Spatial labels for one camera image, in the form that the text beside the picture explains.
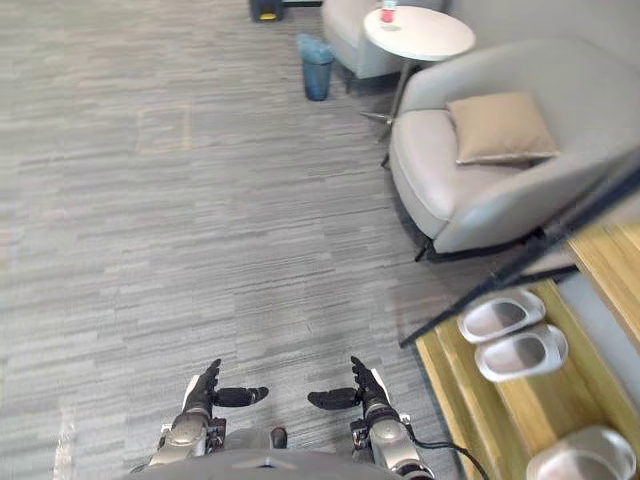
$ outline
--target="wastebasket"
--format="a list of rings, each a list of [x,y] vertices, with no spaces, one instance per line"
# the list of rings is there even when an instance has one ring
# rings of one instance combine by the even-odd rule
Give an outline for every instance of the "wastebasket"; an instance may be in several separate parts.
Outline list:
[[[311,35],[298,35],[298,51],[302,59],[304,93],[309,100],[319,102],[329,96],[333,52],[331,47]]]

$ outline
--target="gray armchair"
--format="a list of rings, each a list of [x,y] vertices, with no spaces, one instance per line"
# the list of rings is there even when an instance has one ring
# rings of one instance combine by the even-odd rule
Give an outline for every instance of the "gray armchair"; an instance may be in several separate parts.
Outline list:
[[[414,5],[440,10],[444,0],[407,0]],[[372,44],[364,33],[364,17],[378,8],[376,0],[324,0],[324,37],[333,47],[338,61],[358,79],[378,77],[400,71],[400,57]]]
[[[560,155],[526,169],[457,165],[447,102],[509,91],[536,97]],[[640,146],[638,92],[636,70],[579,40],[494,47],[414,75],[389,156],[432,259],[526,236],[588,192]]]

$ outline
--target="black cable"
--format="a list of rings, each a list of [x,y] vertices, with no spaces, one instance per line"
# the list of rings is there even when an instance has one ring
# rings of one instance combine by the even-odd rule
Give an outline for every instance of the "black cable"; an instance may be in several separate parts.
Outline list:
[[[431,442],[431,443],[421,442],[416,438],[416,434],[413,432],[413,427],[411,425],[406,425],[406,427],[407,427],[407,431],[409,432],[409,435],[411,436],[411,440],[420,448],[424,448],[426,450],[452,448],[453,450],[460,452],[462,455],[464,455],[469,460],[471,460],[471,463],[473,463],[473,466],[478,469],[478,472],[480,472],[480,475],[482,476],[483,480],[489,480],[489,475],[487,475],[487,472],[482,467],[482,464],[473,455],[471,455],[471,452],[466,448],[456,445],[453,442]]]

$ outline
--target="table leg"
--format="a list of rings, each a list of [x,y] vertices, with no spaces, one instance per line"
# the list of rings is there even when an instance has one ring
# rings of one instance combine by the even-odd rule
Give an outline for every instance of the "table leg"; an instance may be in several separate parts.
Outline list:
[[[374,113],[374,112],[360,112],[360,115],[370,118],[371,120],[376,120],[381,123],[385,123],[384,130],[382,134],[378,137],[378,143],[385,139],[387,135],[391,132],[391,125],[393,124],[393,120],[396,118],[396,114],[398,113],[398,109],[400,108],[400,100],[402,100],[402,94],[404,93],[404,88],[407,85],[407,80],[409,80],[409,73],[411,69],[415,65],[415,62],[410,58],[405,58],[404,63],[402,64],[402,70],[400,71],[400,80],[398,81],[398,86],[396,87],[396,93],[393,96],[393,105],[391,107],[391,111],[388,114],[384,113]]]

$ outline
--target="round side table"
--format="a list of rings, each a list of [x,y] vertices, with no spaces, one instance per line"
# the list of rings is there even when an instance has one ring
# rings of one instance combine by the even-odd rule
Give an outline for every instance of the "round side table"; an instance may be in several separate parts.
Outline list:
[[[362,112],[365,117],[386,124],[378,141],[391,131],[409,73],[416,62],[440,62],[470,50],[476,42],[473,31],[460,20],[428,8],[400,6],[391,24],[383,23],[380,15],[378,9],[365,17],[367,38],[383,50],[403,57],[404,63],[391,111]]]

